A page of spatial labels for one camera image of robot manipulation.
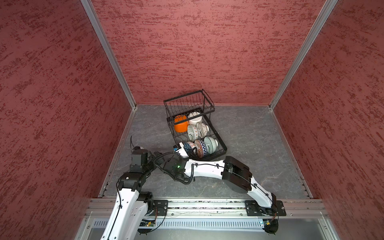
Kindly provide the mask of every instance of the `gray floor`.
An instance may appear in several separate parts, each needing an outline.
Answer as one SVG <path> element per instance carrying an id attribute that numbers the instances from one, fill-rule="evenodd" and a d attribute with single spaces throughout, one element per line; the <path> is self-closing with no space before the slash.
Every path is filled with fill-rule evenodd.
<path id="1" fill-rule="evenodd" d="M 132 136 L 136 146 L 152 152 L 169 152 L 175 142 L 166 118 L 164 106 L 139 105 L 128 136 Z M 305 198 L 302 183 L 267 107 L 216 106 L 211 122 L 228 147 L 227 155 L 249 166 L 256 181 L 266 190 L 274 193 L 277 198 Z M 112 183 L 129 170 L 130 163 L 131 152 L 127 138 Z M 183 185 L 174 182 L 158 169 L 152 172 L 142 191 L 151 191 L 155 198 L 249 198 L 246 194 L 233 192 L 218 179 L 197 177 L 190 185 Z M 105 195 L 116 196 L 116 189 L 108 188 Z"/>

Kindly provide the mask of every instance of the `orange bowl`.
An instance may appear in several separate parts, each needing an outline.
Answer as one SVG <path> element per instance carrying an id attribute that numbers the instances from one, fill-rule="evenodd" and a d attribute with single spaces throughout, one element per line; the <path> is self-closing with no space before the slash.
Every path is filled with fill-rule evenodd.
<path id="1" fill-rule="evenodd" d="M 175 117 L 175 123 L 187 119 L 186 115 L 178 115 Z M 175 125 L 176 132 L 186 132 L 188 130 L 188 121 Z"/>

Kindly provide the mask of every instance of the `red wall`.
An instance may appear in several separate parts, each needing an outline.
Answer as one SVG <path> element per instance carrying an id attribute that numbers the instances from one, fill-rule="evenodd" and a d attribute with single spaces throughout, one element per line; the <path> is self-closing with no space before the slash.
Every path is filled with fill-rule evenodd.
<path id="1" fill-rule="evenodd" d="M 268 105 L 324 0 L 93 0 L 138 103 Z"/>
<path id="2" fill-rule="evenodd" d="M 130 106 L 79 0 L 0 3 L 1 239 L 72 240 Z"/>
<path id="3" fill-rule="evenodd" d="M 342 239 L 384 238 L 384 2 L 339 0 L 275 113 Z"/>

